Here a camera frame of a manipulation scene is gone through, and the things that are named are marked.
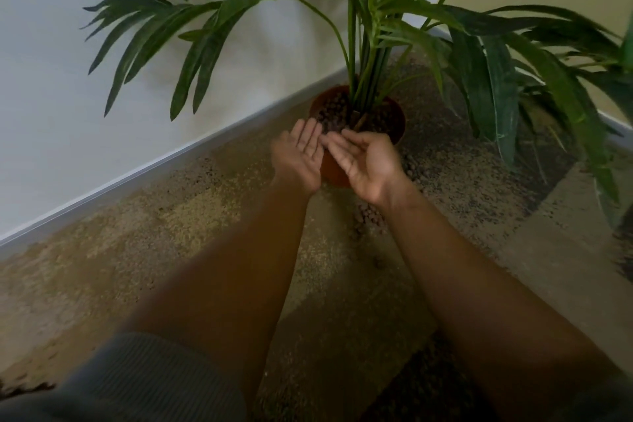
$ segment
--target gray baseboard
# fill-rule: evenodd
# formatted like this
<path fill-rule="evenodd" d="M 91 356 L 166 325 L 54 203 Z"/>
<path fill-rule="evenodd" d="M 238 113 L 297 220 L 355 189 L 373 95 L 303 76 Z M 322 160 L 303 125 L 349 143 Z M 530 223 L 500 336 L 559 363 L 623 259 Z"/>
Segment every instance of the gray baseboard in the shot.
<path fill-rule="evenodd" d="M 41 219 L 33 225 L 0 240 L 0 260 L 26 250 L 31 244 L 41 242 L 64 227 L 87 217 L 100 209 L 113 205 L 118 200 L 136 192 L 143 186 L 164 177 L 196 158 L 209 154 L 219 147 L 249 131 L 264 125 L 283 114 L 289 108 L 316 97 L 329 87 L 346 80 L 347 70 L 342 68 L 304 89 L 281 99 L 271 106 L 199 140 L 164 159 L 99 190 L 84 199 L 65 207 L 55 214 Z"/>

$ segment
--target white wall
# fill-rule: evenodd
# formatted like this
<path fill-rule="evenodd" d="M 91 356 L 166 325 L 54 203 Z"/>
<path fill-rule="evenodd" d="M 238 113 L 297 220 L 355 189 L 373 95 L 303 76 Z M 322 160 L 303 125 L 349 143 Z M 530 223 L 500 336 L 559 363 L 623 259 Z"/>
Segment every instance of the white wall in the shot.
<path fill-rule="evenodd" d="M 194 117 L 169 105 L 187 44 L 170 42 L 103 109 L 120 41 L 90 77 L 103 36 L 83 43 L 100 0 L 0 0 L 0 241 L 92 192 L 253 114 L 344 65 L 331 30 L 292 0 L 235 28 Z M 345 26 L 345 0 L 321 2 Z"/>

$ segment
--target artificial palm plant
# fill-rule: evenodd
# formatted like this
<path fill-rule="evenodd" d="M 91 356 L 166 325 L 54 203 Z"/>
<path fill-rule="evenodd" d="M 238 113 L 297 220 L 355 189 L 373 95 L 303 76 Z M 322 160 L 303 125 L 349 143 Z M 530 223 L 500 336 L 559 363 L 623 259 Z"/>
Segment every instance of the artificial palm plant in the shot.
<path fill-rule="evenodd" d="M 191 42 L 171 103 L 172 120 L 186 103 L 197 74 L 194 112 L 206 93 L 213 67 L 226 37 L 244 12 L 263 0 L 221 0 L 200 4 L 167 0 L 105 0 L 87 10 L 100 11 L 93 32 L 121 20 L 112 30 L 91 66 L 93 71 L 113 43 L 126 31 L 143 23 L 132 38 L 116 70 L 106 113 L 125 82 L 129 82 L 159 49 L 182 28 L 201 15 L 208 19 L 201 29 L 179 37 Z M 349 73 L 349 104 L 364 114 L 381 104 L 403 80 L 398 69 L 413 47 L 427 54 L 440 93 L 448 75 L 463 93 L 473 134 L 499 147 L 502 160 L 514 164 L 519 123 L 535 137 L 535 114 L 543 112 L 554 122 L 553 134 L 570 134 L 574 146 L 596 179 L 603 200 L 618 202 L 618 189 L 609 169 L 606 148 L 608 129 L 581 83 L 584 79 L 602 89 L 633 119 L 633 31 L 623 42 L 611 31 L 559 7 L 522 5 L 485 13 L 447 5 L 446 0 L 349 0 L 347 48 L 336 26 L 314 6 L 302 2 L 333 28 L 343 50 Z M 517 17 L 497 13 L 531 12 Z M 427 18 L 421 27 L 403 15 Z M 435 26 L 447 26 L 451 41 L 432 36 Z M 404 46 L 404 53 L 386 73 L 390 51 Z M 513 52 L 521 57 L 515 58 Z M 565 62 L 581 57 L 581 64 Z"/>

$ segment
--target terracotta pot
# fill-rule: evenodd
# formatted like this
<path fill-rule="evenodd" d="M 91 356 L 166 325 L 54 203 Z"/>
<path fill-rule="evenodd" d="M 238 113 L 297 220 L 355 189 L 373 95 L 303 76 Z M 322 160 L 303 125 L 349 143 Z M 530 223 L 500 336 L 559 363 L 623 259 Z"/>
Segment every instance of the terracotta pot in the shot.
<path fill-rule="evenodd" d="M 339 85 L 336 87 L 332 87 L 331 89 L 328 89 L 318 95 L 312 101 L 312 105 L 310 106 L 310 117 L 316 117 L 321 107 L 324 106 L 329 99 L 334 98 L 339 93 L 349 94 L 349 85 Z M 392 107 L 392 110 L 394 111 L 394 114 L 396 116 L 397 122 L 388 132 L 389 138 L 391 138 L 392 143 L 395 145 L 405 134 L 407 120 L 405 119 L 405 113 L 403 112 L 402 107 L 400 107 L 400 104 L 398 102 L 389 97 L 386 97 L 384 102 Z M 339 165 L 336 163 L 336 161 L 328 151 L 325 151 L 325 154 L 323 156 L 323 163 L 321 164 L 321 177 L 337 187 L 350 187 L 347 175 L 345 174 L 343 169 L 339 167 Z"/>

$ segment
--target floor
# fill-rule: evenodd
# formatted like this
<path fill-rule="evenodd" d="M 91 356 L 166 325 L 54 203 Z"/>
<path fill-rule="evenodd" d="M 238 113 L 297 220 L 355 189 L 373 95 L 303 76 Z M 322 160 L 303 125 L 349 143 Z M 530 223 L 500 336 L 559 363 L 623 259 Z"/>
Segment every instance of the floor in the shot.
<path fill-rule="evenodd" d="M 547 182 L 506 170 L 443 105 L 423 60 L 403 70 L 425 73 L 394 94 L 407 114 L 399 149 L 410 176 L 465 236 L 633 371 L 633 216 L 613 234 L 590 176 L 553 141 L 539 147 Z M 139 298 L 238 220 L 272 177 L 270 139 L 308 104 L 0 262 L 5 386 L 63 379 Z M 617 154 L 614 165 L 633 200 L 633 158 Z M 406 419 L 418 386 L 449 406 L 443 419 L 460 418 L 445 394 L 479 404 L 390 235 L 362 220 L 347 190 L 325 186 L 312 200 L 254 418 Z M 467 387 L 455 392 L 449 380 Z"/>

